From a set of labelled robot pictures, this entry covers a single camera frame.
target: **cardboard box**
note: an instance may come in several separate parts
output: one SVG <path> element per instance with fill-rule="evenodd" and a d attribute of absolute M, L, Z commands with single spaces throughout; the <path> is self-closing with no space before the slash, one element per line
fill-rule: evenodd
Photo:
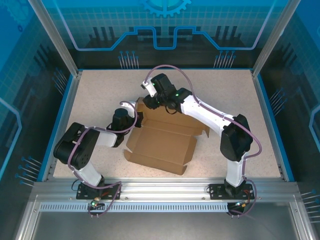
<path fill-rule="evenodd" d="M 181 114 L 169 114 L 165 107 L 149 109 L 143 97 L 137 100 L 137 111 L 143 112 L 142 127 L 135 127 L 127 141 L 124 157 L 129 162 L 183 175 L 192 160 L 197 139 L 209 127 Z"/>

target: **enclosure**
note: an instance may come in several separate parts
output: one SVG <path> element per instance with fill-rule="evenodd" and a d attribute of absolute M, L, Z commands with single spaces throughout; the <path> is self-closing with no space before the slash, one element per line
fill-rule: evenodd
<path fill-rule="evenodd" d="M 1 239 L 317 239 L 319 8 L 311 0 L 1 1 Z M 117 148 L 96 148 L 90 160 L 106 183 L 122 181 L 120 199 L 99 219 L 76 199 L 55 145 L 73 122 L 107 127 L 120 101 L 147 95 L 141 84 L 162 64 L 182 69 L 209 105 L 245 115 L 261 141 L 246 164 L 257 187 L 249 217 L 231 219 L 225 208 L 236 200 L 207 192 L 227 172 L 212 130 L 196 137 L 183 175 L 127 161 L 129 134 Z M 189 87 L 174 69 L 159 73 Z"/>

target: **black mounting plate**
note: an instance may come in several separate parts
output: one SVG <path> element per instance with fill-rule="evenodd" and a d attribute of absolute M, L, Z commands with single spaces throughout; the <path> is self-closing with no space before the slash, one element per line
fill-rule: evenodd
<path fill-rule="evenodd" d="M 251 184 L 246 183 L 243 186 L 242 191 L 235 196 L 235 198 L 232 198 L 229 196 L 229 194 L 226 192 L 225 185 L 222 184 L 209 184 L 207 188 L 207 192 L 210 194 L 211 200 L 247 200 L 248 196 L 244 192 L 244 190 L 248 190 L 250 193 L 250 200 L 255 199 L 254 190 Z"/>
<path fill-rule="evenodd" d="M 77 192 L 76 192 L 76 199 L 78 200 L 93 200 L 96 197 L 100 197 L 100 195 L 104 195 L 101 197 L 101 200 L 112 200 L 114 198 L 114 195 L 116 194 L 117 190 L 118 190 L 119 184 L 112 186 L 112 187 L 108 187 L 106 189 L 103 189 L 100 193 L 99 190 L 93 191 L 93 189 L 91 187 L 88 187 L 84 184 L 79 184 Z M 120 199 L 120 193 L 121 193 L 121 188 L 119 193 L 117 194 L 117 196 L 115 197 L 115 200 L 119 200 Z"/>

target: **blue printed backdrop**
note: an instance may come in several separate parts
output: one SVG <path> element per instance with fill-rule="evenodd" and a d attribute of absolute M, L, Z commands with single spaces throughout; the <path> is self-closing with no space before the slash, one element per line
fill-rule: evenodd
<path fill-rule="evenodd" d="M 122 68 L 121 51 L 135 51 L 140 67 L 231 68 L 253 66 L 287 0 L 43 3 L 80 68 Z"/>
<path fill-rule="evenodd" d="M 22 157 L 41 164 L 70 73 L 27 0 L 0 0 L 0 23 L 0 233 L 14 239 L 37 177 Z"/>
<path fill-rule="evenodd" d="M 261 71 L 302 192 L 320 191 L 320 2 L 301 0 Z"/>

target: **gear graphic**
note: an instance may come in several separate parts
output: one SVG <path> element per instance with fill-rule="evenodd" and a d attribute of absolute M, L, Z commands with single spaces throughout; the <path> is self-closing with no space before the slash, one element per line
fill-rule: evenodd
<path fill-rule="evenodd" d="M 157 17 L 174 14 L 180 14 L 180 10 L 186 10 L 187 4 L 191 4 L 191 0 L 140 0 L 145 10 L 149 10 L 150 14 L 156 14 Z"/>
<path fill-rule="evenodd" d="M 28 18 L 29 3 L 27 0 L 0 0 L 0 7 L 6 7 L 10 16 L 20 25 Z"/>

